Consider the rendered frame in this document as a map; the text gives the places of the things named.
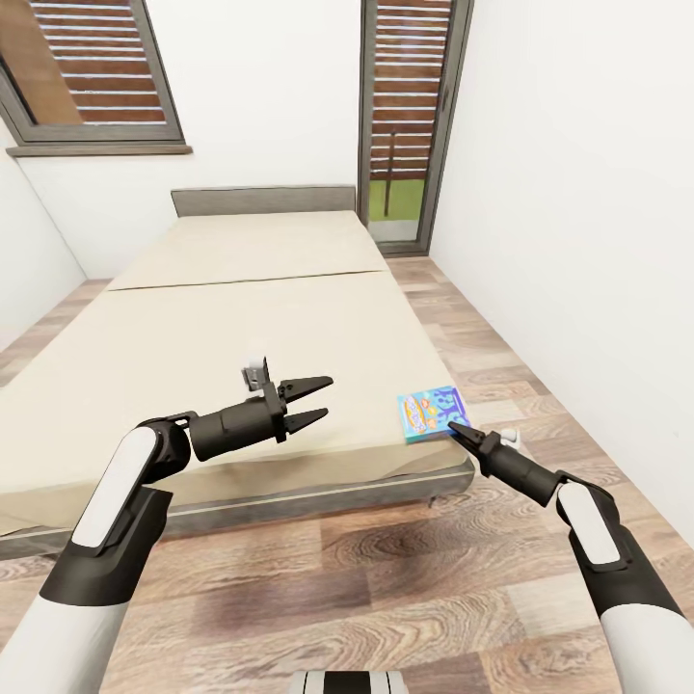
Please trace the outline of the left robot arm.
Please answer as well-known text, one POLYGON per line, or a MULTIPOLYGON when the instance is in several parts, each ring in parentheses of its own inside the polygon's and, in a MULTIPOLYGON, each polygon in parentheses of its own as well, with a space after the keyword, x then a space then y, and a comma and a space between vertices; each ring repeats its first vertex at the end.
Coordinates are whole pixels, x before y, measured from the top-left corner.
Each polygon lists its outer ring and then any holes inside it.
POLYGON ((50 576, 0 654, 0 694, 98 694, 173 493, 147 488, 200 462, 276 438, 329 414, 287 414, 287 404, 331 376, 270 382, 264 355, 241 362, 247 403, 140 423, 121 441, 50 576))

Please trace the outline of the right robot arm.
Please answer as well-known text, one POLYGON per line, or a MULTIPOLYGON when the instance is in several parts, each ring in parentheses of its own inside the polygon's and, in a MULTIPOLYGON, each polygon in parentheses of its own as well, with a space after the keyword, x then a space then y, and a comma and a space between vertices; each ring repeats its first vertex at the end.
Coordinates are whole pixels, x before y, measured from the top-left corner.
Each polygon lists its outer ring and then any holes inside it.
MULTIPOLYGON (((520 452, 520 430, 482 432, 453 421, 451 435, 497 478, 546 508, 559 484, 556 512, 589 590, 623 694, 694 694, 694 628, 631 532, 615 497, 569 472, 554 472, 520 452), (515 450, 515 451, 513 451, 515 450)), ((470 459, 472 458, 470 457, 470 459)))

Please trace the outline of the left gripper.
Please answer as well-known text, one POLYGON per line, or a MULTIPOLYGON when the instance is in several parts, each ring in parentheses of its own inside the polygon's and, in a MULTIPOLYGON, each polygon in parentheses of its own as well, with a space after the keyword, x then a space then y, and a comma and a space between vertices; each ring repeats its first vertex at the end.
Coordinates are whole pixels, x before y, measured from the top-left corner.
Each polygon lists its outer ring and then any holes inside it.
POLYGON ((262 385, 264 396, 221 410, 221 423, 228 448, 235 451, 249 445, 276 438, 286 441, 293 435, 329 414, 329 409, 287 414, 287 404, 306 397, 334 383, 331 376, 281 380, 262 385))

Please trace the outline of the board game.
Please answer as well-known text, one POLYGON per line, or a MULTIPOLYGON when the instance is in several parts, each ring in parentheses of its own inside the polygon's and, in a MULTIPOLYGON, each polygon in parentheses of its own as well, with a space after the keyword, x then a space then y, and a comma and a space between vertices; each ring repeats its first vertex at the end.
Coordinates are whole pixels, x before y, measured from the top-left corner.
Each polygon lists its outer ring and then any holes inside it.
POLYGON ((452 385, 398 396, 407 442, 455 435, 450 421, 471 427, 458 392, 452 385))

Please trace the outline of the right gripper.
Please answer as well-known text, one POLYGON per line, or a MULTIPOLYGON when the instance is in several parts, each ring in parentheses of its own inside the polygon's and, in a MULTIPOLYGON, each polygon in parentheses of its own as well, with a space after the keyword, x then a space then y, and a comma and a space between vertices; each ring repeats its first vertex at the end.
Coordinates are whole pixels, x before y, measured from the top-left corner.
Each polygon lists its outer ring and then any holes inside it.
MULTIPOLYGON (((515 453, 508 445, 501 441, 501 436, 497 432, 482 432, 464 424, 453 421, 447 423, 456 434, 451 435, 453 440, 458 441, 467 451, 480 463, 480 472, 488 480, 497 478, 505 482, 509 488, 521 493, 522 485, 530 469, 536 461, 526 459, 524 455, 515 453)), ((470 457, 470 459, 472 458, 470 457)))

